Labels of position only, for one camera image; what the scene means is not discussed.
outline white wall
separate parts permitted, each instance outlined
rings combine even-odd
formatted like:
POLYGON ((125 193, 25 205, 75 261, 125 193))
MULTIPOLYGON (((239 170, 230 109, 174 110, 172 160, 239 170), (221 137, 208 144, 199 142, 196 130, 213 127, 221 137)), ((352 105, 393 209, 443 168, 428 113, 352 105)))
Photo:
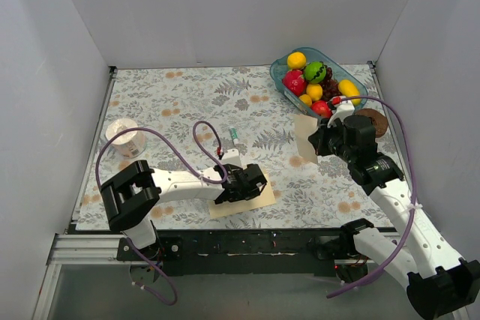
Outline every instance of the white wall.
POLYGON ((108 80, 71 0, 0 0, 0 319, 30 319, 108 80))
POLYGON ((298 46, 377 59, 407 0, 73 0, 118 67, 268 64, 298 46))
MULTIPOLYGON (((480 259, 480 0, 409 0, 379 58, 406 122, 420 201, 466 259, 480 259)), ((480 299, 469 310, 480 319, 480 299)))

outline floral tablecloth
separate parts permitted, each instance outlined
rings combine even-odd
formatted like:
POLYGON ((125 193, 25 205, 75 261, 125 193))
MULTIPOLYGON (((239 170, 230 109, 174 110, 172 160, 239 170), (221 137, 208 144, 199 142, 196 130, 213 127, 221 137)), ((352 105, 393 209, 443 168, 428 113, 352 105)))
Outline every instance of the floral tablecloth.
MULTIPOLYGON (((377 96, 367 65, 344 66, 377 96)), ((367 107, 383 112, 374 102, 367 107)), ((193 124, 210 121, 220 134, 223 147, 233 147, 229 128, 237 129, 242 163, 258 163, 266 169, 277 204, 211 219, 205 201, 187 199, 155 206, 150 213, 158 229, 252 229, 338 227, 359 217, 375 226, 392 226, 386 215, 350 179, 346 165, 334 156, 306 163, 297 155, 291 114, 299 111, 281 93, 269 76, 269 67, 216 67, 188 69, 120 70, 117 74, 103 132, 117 118, 132 118, 140 126, 165 135, 198 169, 212 166, 191 135, 193 124)), ((150 167, 184 169, 176 156, 151 134, 147 149, 138 159, 150 167)), ((212 152, 216 141, 210 129, 199 132, 212 152)), ((390 131, 378 139, 379 149, 398 162, 390 131)), ((102 181, 125 168, 113 148, 100 166, 102 181)), ((104 204, 90 169, 80 209, 77 230, 108 230, 104 204)))

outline yellow fruit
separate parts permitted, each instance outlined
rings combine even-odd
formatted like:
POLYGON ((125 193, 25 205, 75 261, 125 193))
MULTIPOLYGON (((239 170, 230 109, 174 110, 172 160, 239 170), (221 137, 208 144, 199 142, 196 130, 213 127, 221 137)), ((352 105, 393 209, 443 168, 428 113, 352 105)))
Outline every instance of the yellow fruit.
MULTIPOLYGON (((357 89, 355 84, 350 82, 348 79, 344 79, 338 83, 338 91, 345 95, 346 97, 355 97, 360 95, 360 91, 357 89)), ((362 99, 353 99, 352 104, 357 106, 360 104, 362 99)))
POLYGON ((292 54, 288 55, 286 64, 290 69, 302 69, 307 64, 307 58, 303 52, 293 52, 292 54))
POLYGON ((312 98, 308 94, 303 94, 298 97, 301 101, 305 103, 309 108, 312 106, 312 98))
POLYGON ((323 95, 322 86, 320 84, 308 84, 307 95, 311 98, 312 101, 320 100, 323 95))

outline fruit basket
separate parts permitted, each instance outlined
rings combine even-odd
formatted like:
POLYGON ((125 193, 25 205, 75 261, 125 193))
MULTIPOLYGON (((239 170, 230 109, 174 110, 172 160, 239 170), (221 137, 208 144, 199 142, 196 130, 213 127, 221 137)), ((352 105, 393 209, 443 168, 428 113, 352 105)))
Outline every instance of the fruit basket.
MULTIPOLYGON (((323 84, 323 88, 328 89, 323 92, 322 100, 330 100, 329 95, 333 94, 331 97, 337 96, 340 94, 337 88, 335 88, 335 81, 340 81, 343 79, 348 79, 358 90, 360 95, 368 95, 367 89, 363 84, 361 84, 354 76, 348 73, 340 65, 331 60, 328 56, 322 54, 320 51, 314 48, 298 48, 294 49, 290 54, 294 52, 301 52, 307 58, 308 63, 315 61, 321 61, 326 67, 331 68, 331 79, 325 79, 319 82, 320 85, 323 84)), ((270 67, 270 76, 275 81, 275 86, 277 90, 284 94, 297 108, 299 108, 304 114, 313 116, 315 118, 321 119, 322 117, 316 114, 309 106, 303 103, 295 94, 293 94, 283 83, 282 80, 285 78, 287 72, 290 70, 287 65, 287 58, 290 54, 285 55, 283 58, 277 59, 270 67)), ((364 106, 366 99, 359 101, 359 104, 355 105, 356 109, 360 109, 364 106)))

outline brown cookie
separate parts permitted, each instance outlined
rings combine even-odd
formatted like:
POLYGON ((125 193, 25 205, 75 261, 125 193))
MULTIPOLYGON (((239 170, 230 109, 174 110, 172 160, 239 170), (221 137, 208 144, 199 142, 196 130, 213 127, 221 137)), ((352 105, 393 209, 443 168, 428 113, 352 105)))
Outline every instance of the brown cookie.
POLYGON ((389 127, 389 121, 384 114, 375 109, 360 109, 356 112, 358 115, 364 115, 372 119, 372 124, 375 126, 375 137, 380 138, 385 135, 389 127))

